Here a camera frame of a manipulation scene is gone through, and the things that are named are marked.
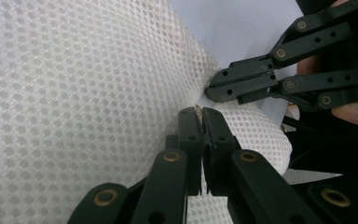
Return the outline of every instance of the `human hand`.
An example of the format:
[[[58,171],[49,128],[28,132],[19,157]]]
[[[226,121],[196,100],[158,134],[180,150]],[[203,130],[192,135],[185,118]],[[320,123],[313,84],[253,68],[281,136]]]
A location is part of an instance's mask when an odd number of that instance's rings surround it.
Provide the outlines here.
[[[332,7],[339,6],[348,0],[338,0]],[[302,60],[297,65],[297,73],[299,75],[309,75],[318,72],[322,72],[323,56],[315,55],[307,59]],[[339,119],[344,119],[347,122],[358,125],[358,103],[352,103],[348,105],[339,106],[333,108],[332,114]]]

